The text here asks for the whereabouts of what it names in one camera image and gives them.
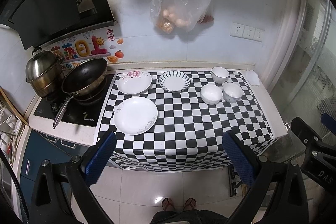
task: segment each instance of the white wall socket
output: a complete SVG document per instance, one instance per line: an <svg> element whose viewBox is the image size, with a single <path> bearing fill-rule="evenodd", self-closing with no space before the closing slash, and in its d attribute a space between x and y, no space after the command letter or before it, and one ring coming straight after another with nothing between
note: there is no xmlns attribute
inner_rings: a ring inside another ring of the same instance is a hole
<svg viewBox="0 0 336 224"><path fill-rule="evenodd" d="M253 40L262 42L263 41L264 32L265 32L264 30L255 29Z"/></svg>
<svg viewBox="0 0 336 224"><path fill-rule="evenodd" d="M238 23L232 23L230 36L242 37L244 31L244 25Z"/></svg>
<svg viewBox="0 0 336 224"><path fill-rule="evenodd" d="M246 25L244 28L244 32L243 32L243 38L253 39L254 33L255 33L255 28Z"/></svg>

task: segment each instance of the black cable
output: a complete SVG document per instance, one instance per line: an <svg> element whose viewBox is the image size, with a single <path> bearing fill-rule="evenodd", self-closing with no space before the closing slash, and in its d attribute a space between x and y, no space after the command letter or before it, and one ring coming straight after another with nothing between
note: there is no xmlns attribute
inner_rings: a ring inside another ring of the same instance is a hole
<svg viewBox="0 0 336 224"><path fill-rule="evenodd" d="M4 153L2 152L2 150L0 149L1 153L0 153L0 159L2 160L2 162L4 163L6 169L8 170L13 182L14 182L14 185L15 185L15 188L16 188L16 191L17 191L17 194L19 196L19 200L20 200L20 204L22 206L22 209L23 209L23 214L25 216L25 220L26 220L26 223L29 224L29 212L28 212L28 208L27 208L27 204L26 204L26 201L23 197L23 194L22 194L22 191L21 191L21 187L20 187L20 184L14 174L14 171L10 165L10 163L8 162L6 156L4 155Z"/></svg>

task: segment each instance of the bowl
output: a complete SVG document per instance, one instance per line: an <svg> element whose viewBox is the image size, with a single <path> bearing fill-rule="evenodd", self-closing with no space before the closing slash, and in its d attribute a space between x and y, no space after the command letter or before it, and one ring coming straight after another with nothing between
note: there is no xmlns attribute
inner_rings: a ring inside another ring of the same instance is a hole
<svg viewBox="0 0 336 224"><path fill-rule="evenodd" d="M224 100L233 104L237 102L244 92L242 88L234 83L224 83L223 84L223 97Z"/></svg>
<svg viewBox="0 0 336 224"><path fill-rule="evenodd" d="M216 85L207 84L201 88L201 98L208 105L215 105L222 100L223 92Z"/></svg>
<svg viewBox="0 0 336 224"><path fill-rule="evenodd" d="M229 72L222 67L214 67L211 70L211 77L215 83L223 84L229 78Z"/></svg>

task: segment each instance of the pot handle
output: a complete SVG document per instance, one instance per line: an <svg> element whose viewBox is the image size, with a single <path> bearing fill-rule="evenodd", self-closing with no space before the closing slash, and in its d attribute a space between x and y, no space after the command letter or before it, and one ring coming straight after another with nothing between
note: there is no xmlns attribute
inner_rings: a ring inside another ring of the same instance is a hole
<svg viewBox="0 0 336 224"><path fill-rule="evenodd" d="M34 56L34 52L36 52L36 51L38 51L38 50L42 50L42 48L41 48L41 47L37 47L37 48L33 49L33 50L31 51L31 55Z"/></svg>
<svg viewBox="0 0 336 224"><path fill-rule="evenodd" d="M56 117L55 117L55 120L54 120L54 123L52 124L52 128L55 129L56 126L59 124L59 122L62 120L63 116L64 116L64 113L65 111L67 110L67 105L68 103L70 102L70 100L72 98L74 98L75 96L71 96L68 98L68 100L62 105L61 109L58 111Z"/></svg>

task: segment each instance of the table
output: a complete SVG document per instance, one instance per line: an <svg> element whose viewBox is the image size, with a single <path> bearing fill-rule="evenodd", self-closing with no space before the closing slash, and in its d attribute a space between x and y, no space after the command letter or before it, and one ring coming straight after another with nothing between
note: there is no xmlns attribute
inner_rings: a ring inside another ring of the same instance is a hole
<svg viewBox="0 0 336 224"><path fill-rule="evenodd" d="M136 167L148 171L179 171L213 169L227 166L230 159L222 147L222 135L228 130L236 133L245 145L259 154L272 140L273 134L267 119L249 84L240 71L229 70L228 82L234 82L244 91L234 104L223 99L216 105L205 104L200 96L203 85L214 84L210 69L184 71L191 80L181 93L164 91L158 79L163 71L147 71L152 76L149 89L140 95L152 100L158 109L154 126L144 134L130 136L118 131L114 125L114 106L131 95L124 95L117 88L118 73L111 83L98 123L99 134L116 133L117 146L110 157L123 169Z"/></svg>

